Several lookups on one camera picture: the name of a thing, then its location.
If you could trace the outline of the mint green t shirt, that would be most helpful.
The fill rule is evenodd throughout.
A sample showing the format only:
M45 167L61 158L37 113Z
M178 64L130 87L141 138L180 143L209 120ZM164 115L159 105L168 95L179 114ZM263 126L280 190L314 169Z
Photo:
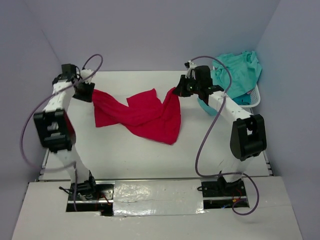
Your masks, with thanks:
M262 73L262 66L255 51L244 51L241 54L221 54L217 57L225 67L213 60L211 78L214 85L223 89L229 87L227 94L238 105L252 108L260 103L256 86Z

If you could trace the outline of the red t shirt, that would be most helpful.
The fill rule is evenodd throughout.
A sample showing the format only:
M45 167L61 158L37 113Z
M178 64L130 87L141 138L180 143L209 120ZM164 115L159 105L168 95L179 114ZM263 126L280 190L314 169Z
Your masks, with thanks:
M171 88L164 101L160 101L153 88L128 97L124 105L110 94L95 89L92 95L95 126L121 124L138 137L173 145L182 121L180 100L174 90Z

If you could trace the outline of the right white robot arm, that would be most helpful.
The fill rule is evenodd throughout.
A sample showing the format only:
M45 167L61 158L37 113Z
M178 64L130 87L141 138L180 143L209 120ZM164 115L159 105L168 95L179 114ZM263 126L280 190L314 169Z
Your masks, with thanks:
M252 158L259 156L267 148L265 121L260 114L252 114L235 103L225 90L209 82L208 77L193 77L190 74L180 76L173 93L179 97L198 95L208 107L217 111L212 124L207 130L195 157L195 172L202 178L224 178L217 183L221 195L228 196L235 189L234 182L245 175ZM202 174L199 171L199 160L206 140L218 119L222 117L230 126L229 144L223 147L231 164L220 167L216 174Z

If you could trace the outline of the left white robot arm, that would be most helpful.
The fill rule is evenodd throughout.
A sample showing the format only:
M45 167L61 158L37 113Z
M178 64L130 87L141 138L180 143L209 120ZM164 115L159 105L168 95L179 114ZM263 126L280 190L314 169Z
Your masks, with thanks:
M92 102L95 84L93 70L79 70L73 64L63 64L62 73L52 82L54 96L33 121L41 145L58 159L70 177L69 192L81 200L91 200L98 194L98 186L91 171L83 164L76 149L76 132L67 111L72 98Z

